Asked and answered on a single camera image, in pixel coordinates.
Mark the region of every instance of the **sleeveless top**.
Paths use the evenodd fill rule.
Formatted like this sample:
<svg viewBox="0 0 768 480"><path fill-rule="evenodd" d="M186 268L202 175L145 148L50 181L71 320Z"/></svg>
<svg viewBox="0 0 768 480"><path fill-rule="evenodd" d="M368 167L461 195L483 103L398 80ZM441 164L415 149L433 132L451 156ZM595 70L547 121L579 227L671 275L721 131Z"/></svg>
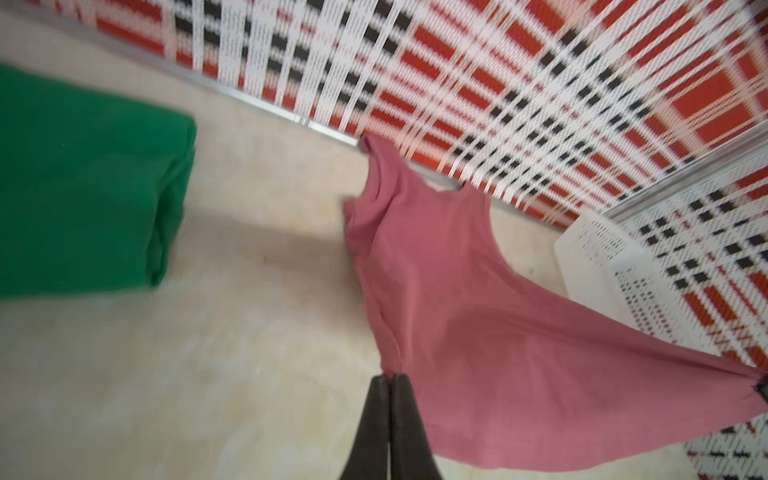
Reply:
<svg viewBox="0 0 768 480"><path fill-rule="evenodd" d="M758 370L655 339L515 273L490 199L438 192L366 134L346 241L382 369L413 384L437 455L561 472L657 449L768 410Z"/></svg>

